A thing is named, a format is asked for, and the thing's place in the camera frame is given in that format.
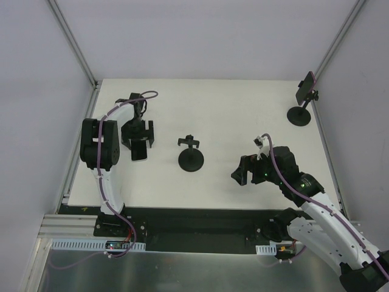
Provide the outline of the black smartphone purple edge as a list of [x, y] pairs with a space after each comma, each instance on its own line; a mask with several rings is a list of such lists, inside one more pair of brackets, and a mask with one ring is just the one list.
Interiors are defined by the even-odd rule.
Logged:
[[298, 105], [302, 105], [308, 94], [311, 93], [316, 84], [316, 78], [312, 71], [309, 71], [304, 80], [298, 85], [298, 91], [295, 94]]

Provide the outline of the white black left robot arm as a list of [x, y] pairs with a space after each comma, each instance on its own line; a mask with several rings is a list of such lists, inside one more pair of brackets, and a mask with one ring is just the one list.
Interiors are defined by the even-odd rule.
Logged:
[[158, 92], [153, 90], [133, 92], [127, 99], [116, 100], [114, 107], [100, 118], [85, 118], [82, 122], [80, 159], [92, 172], [100, 197], [95, 236], [136, 235], [136, 229], [125, 212], [117, 166], [122, 146], [130, 151], [133, 162], [147, 159], [147, 150], [155, 140], [154, 122], [145, 121], [143, 115], [148, 100], [157, 96]]

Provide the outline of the black smartphone silver edge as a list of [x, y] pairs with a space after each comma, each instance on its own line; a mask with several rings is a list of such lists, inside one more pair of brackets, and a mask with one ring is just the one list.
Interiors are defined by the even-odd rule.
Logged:
[[143, 161], [146, 160], [147, 157], [146, 141], [131, 141], [131, 160]]

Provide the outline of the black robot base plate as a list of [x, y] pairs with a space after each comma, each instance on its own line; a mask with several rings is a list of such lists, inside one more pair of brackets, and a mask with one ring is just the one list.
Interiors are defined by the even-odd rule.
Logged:
[[121, 217], [99, 213], [94, 236], [130, 235], [147, 251], [254, 254], [256, 246], [292, 241], [285, 218], [283, 210], [126, 207]]

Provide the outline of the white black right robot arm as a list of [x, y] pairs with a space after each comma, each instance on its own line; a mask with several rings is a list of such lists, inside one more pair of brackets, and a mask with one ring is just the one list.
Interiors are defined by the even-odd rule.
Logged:
[[296, 210], [287, 208], [261, 227], [263, 237], [278, 243], [289, 238], [302, 243], [335, 271], [346, 291], [378, 291], [388, 283], [388, 251], [380, 251], [344, 217], [323, 186], [300, 171], [288, 147], [242, 156], [231, 177], [244, 186], [248, 174], [253, 184], [278, 186], [320, 227], [316, 230]]

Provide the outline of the black phone stand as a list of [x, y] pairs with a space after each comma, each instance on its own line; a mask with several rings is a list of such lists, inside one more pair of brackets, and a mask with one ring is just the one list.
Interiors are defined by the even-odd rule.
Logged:
[[197, 172], [204, 165], [204, 155], [198, 150], [200, 142], [189, 134], [185, 138], [178, 139], [177, 145], [182, 144], [187, 145], [188, 148], [183, 150], [178, 157], [180, 168], [186, 172]]
[[303, 99], [302, 106], [294, 106], [288, 110], [288, 121], [298, 127], [307, 126], [307, 124], [309, 124], [311, 121], [311, 114], [306, 108], [308, 104], [313, 100], [318, 101], [317, 90], [311, 90], [311, 92], [306, 95], [306, 97]]

